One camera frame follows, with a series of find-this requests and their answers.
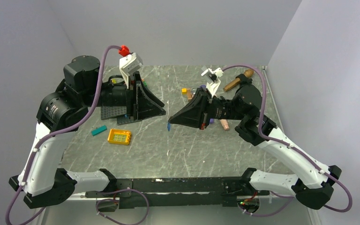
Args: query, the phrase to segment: red connector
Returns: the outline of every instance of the red connector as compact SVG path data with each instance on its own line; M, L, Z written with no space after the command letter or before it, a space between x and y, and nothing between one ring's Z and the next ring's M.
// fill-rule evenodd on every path
M118 53L119 53L121 56L125 57L125 56L127 56L127 55L130 54L129 48L126 47L126 45L121 45L121 49L118 50Z

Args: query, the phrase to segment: yellow basket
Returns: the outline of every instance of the yellow basket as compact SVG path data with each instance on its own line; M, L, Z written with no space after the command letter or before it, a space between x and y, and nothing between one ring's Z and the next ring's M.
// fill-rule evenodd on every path
M130 138L132 137L132 132L129 130L118 130L111 129L108 135L108 142L110 144L130 144Z

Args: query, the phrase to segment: blue object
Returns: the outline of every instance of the blue object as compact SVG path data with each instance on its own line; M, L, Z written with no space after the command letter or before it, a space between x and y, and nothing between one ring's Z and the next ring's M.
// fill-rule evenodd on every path
M93 136L96 136L96 135L98 135L98 134L100 134L101 132L106 131L106 130L107 130L107 126L104 125L104 126L102 126L102 127L99 127L99 128L97 128L97 129L92 130L91 133L92 133Z

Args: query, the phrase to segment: white wall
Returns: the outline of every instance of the white wall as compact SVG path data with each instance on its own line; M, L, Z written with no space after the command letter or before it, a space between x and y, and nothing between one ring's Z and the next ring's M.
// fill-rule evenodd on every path
M145 65L267 65L301 0L49 2L81 54L115 44Z
M24 167L35 135L41 100L63 78L76 56L46 0L0 0L0 225L15 192L10 176ZM23 197L11 218L29 218Z
M360 224L360 1L303 0L268 68L287 134L353 194L348 213L320 210L323 224ZM346 204L337 186L329 205Z

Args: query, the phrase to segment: gray marble surface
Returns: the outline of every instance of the gray marble surface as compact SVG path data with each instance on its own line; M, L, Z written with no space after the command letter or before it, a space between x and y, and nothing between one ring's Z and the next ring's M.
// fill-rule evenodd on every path
M117 126L116 119L100 120L98 108L69 144L62 166L74 172L106 168L117 178L240 176L248 167L271 173L291 173L269 153L243 141L234 130L239 121L229 121L229 131L224 131L217 120L205 130L172 125L168 132L169 116L187 103L180 89L206 84L200 76L201 67L144 66L140 70L141 76L152 93L165 103L166 116ZM206 67L216 69L218 66ZM221 77L222 84L217 95L232 98L236 88L224 93L223 87L244 71L243 68L227 70ZM105 81L109 76L118 74L118 67L107 67ZM257 74L253 76L253 84L261 91ZM265 113L278 123L270 94ZM108 130L92 136L91 130L102 125L107 125ZM108 143L111 128L130 130L131 144Z

